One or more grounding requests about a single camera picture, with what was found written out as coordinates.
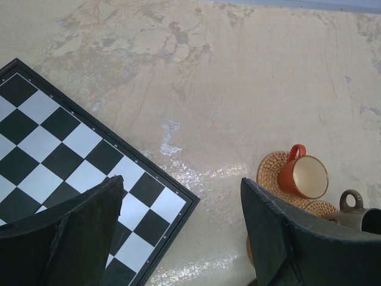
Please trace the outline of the round light cork coaster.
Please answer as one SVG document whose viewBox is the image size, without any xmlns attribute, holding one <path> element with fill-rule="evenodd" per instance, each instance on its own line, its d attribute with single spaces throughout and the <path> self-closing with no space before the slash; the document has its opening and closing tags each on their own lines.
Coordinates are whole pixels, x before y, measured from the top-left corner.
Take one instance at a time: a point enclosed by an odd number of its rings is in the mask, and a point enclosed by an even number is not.
<svg viewBox="0 0 381 286">
<path fill-rule="evenodd" d="M 338 211 L 338 209 L 334 205 L 323 200 L 316 200 L 310 202 L 304 210 L 317 217 L 325 217 L 329 214 L 336 213 Z"/>
</svg>

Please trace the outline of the black cup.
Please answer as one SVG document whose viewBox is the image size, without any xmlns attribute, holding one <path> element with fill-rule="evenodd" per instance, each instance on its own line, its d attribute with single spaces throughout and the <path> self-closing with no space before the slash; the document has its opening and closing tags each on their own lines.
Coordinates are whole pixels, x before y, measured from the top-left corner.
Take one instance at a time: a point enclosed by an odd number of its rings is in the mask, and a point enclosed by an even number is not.
<svg viewBox="0 0 381 286">
<path fill-rule="evenodd" d="M 352 196 L 355 206 L 349 206 L 347 196 Z M 380 209 L 364 208 L 363 198 L 353 189 L 344 191 L 339 201 L 340 210 L 325 215 L 323 218 L 341 226 L 380 235 Z"/>
</svg>

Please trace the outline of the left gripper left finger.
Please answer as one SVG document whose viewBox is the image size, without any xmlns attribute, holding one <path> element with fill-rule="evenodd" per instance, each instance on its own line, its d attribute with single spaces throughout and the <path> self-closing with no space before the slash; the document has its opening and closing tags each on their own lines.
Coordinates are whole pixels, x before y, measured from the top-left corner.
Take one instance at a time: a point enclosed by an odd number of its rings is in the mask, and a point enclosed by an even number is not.
<svg viewBox="0 0 381 286">
<path fill-rule="evenodd" d="M 123 177 L 1 226 L 1 285 L 100 285 L 123 200 Z"/>
</svg>

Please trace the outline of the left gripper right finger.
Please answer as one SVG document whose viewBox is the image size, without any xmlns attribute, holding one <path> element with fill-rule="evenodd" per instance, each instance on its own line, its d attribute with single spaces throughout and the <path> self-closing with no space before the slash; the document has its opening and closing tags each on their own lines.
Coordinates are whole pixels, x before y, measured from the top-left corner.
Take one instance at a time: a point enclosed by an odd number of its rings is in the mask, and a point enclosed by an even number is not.
<svg viewBox="0 0 381 286">
<path fill-rule="evenodd" d="M 257 285 L 380 285 L 380 235 L 319 218 L 241 180 Z"/>
</svg>

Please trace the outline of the scalloped light cork coaster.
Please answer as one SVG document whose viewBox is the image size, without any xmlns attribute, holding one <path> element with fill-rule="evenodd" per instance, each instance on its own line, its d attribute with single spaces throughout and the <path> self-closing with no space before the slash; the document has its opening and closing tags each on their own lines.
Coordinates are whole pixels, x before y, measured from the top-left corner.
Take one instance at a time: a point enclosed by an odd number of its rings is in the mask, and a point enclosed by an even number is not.
<svg viewBox="0 0 381 286">
<path fill-rule="evenodd" d="M 289 153 L 285 151 L 276 151 L 266 156 L 259 165 L 257 183 L 273 195 L 294 206 L 305 209 L 310 200 L 284 192 L 278 183 L 278 175 L 286 166 L 288 157 Z"/>
</svg>

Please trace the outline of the pink cup gold inside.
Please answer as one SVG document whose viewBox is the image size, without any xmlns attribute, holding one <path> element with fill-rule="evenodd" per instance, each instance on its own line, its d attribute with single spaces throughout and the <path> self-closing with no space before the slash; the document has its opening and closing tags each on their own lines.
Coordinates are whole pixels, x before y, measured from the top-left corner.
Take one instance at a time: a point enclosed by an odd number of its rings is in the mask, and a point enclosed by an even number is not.
<svg viewBox="0 0 381 286">
<path fill-rule="evenodd" d="M 280 189 L 290 195 L 316 200 L 325 195 L 329 186 L 329 175 L 319 159 L 307 155 L 304 145 L 296 144 L 291 148 L 277 181 Z"/>
</svg>

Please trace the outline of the light wooden coaster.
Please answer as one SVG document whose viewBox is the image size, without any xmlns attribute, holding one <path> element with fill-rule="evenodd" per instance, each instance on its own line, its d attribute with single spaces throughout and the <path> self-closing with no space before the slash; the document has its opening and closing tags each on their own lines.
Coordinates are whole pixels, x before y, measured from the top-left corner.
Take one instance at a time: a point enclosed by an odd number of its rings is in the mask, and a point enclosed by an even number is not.
<svg viewBox="0 0 381 286">
<path fill-rule="evenodd" d="M 251 244 L 250 244 L 250 241 L 249 241 L 249 237 L 246 238 L 246 252 L 247 252 L 249 261 L 251 262 L 251 265 L 255 266 L 254 265 L 254 259 L 253 259 L 253 256 L 252 256 L 252 250 L 251 250 Z"/>
</svg>

